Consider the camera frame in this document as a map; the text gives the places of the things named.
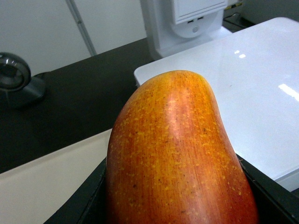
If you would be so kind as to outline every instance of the white countertop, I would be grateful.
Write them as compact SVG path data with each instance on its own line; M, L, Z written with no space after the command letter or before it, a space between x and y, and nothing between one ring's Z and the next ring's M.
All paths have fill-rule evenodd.
M144 65L138 84L170 70L210 83L235 152L288 190L299 188L299 23L255 25Z
M111 129L0 174L0 224L43 224L107 155Z

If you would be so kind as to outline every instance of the glossy white table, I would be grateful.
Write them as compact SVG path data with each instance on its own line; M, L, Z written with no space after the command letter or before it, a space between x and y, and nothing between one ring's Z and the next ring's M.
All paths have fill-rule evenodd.
M210 83L235 152L287 190L299 188L299 23L276 18L135 71L170 70Z

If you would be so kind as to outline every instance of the white machine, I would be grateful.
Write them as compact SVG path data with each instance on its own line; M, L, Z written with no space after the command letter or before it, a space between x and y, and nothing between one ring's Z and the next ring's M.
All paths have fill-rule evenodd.
M231 34L228 0L140 0L151 56L157 60Z

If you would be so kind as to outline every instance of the mango skin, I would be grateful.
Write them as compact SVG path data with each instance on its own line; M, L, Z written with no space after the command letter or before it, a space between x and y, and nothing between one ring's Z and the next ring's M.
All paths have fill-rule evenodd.
M207 81L177 70L141 85L107 153L107 223L259 223Z

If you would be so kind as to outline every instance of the speckled fruit skin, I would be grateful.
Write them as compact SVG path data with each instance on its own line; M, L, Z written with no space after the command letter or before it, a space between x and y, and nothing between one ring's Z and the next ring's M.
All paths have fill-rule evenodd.
M207 81L177 70L145 82L107 153L109 224L253 224L255 200Z

